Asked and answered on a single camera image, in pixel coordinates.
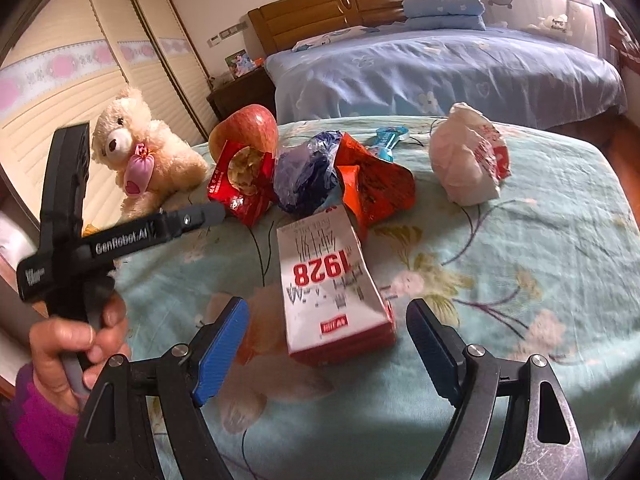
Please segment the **magenta sleeve forearm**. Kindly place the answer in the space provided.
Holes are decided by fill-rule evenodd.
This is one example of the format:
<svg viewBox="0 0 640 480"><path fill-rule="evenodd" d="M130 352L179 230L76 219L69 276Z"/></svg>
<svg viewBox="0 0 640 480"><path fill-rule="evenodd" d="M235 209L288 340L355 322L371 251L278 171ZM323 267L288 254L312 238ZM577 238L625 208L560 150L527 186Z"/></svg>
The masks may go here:
<svg viewBox="0 0 640 480"><path fill-rule="evenodd" d="M78 416L51 404L34 384L32 364L17 374L15 396L1 408L1 457L11 479L63 479Z"/></svg>

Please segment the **person's left hand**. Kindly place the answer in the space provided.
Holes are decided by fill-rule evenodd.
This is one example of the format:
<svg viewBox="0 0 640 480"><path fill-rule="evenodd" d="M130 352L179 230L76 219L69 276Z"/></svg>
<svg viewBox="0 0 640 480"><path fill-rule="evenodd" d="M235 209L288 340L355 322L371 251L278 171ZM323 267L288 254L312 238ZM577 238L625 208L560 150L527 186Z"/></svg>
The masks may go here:
<svg viewBox="0 0 640 480"><path fill-rule="evenodd" d="M91 389L108 359L114 354L130 358L126 343L128 318L126 304L113 292L102 311L102 327L96 332L89 324L50 316L29 331L34 384L43 397L59 411L77 415L79 390L72 387L65 374L61 356L84 354L90 366L82 373L82 382Z"/></svg>

